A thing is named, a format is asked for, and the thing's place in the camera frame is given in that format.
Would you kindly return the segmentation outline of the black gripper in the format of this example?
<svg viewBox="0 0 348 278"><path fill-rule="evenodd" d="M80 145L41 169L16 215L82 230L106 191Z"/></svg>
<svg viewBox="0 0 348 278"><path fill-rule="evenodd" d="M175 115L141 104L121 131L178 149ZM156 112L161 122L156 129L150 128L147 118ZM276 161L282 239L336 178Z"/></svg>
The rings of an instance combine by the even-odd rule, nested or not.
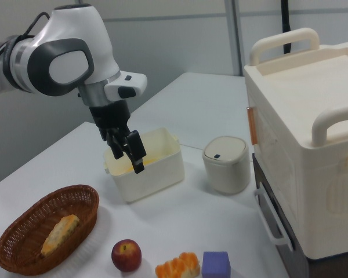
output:
<svg viewBox="0 0 348 278"><path fill-rule="evenodd" d="M89 108L96 126L99 128L101 137L111 148L115 159L124 155L121 142L128 147L128 157L132 162L136 174L144 170L143 158L146 156L142 139L137 130L130 132L128 120L130 111L125 100L115 101L103 107Z"/></svg>

